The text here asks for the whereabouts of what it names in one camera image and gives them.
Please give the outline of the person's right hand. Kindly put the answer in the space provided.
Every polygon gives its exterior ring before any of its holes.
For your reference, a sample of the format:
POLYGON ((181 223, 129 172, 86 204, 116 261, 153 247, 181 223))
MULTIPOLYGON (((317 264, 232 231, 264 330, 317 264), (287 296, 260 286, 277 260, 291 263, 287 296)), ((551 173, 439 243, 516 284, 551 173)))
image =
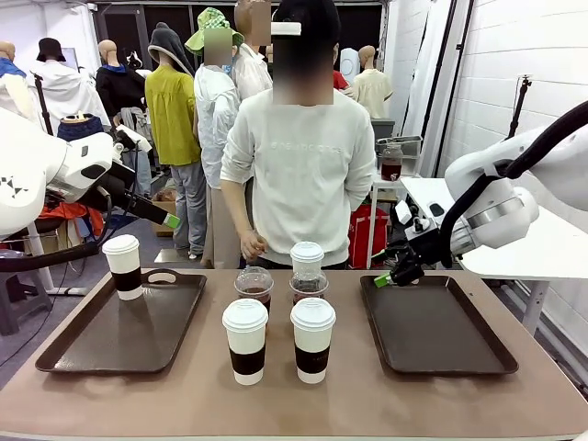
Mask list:
POLYGON ((264 237, 253 230, 246 230, 240 235, 241 252, 247 262, 252 262, 268 249, 268 243, 264 237))

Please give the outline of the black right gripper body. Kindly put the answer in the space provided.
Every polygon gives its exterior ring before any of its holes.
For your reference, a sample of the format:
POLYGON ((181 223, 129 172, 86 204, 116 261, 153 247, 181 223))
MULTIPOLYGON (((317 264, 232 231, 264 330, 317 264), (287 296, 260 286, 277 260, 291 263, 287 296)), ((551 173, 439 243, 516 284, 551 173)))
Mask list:
POLYGON ((417 233, 409 228, 405 235, 404 240, 395 241, 386 249, 388 256, 397 257, 396 266, 390 271, 392 276, 423 276, 424 266, 437 264, 443 269, 452 268, 453 256, 442 247, 437 227, 417 233))

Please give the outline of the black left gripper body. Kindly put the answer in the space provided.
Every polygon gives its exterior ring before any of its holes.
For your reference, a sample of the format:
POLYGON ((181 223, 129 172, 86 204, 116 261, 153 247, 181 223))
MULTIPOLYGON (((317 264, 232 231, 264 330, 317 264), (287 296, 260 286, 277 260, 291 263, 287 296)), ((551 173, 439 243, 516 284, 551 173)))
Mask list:
POLYGON ((111 196, 113 208, 125 209, 133 215, 145 215, 148 212, 148 200, 135 192, 134 184, 135 172, 123 164, 113 162, 110 169, 80 198, 80 203, 107 212, 107 197, 97 189, 103 187, 111 196))

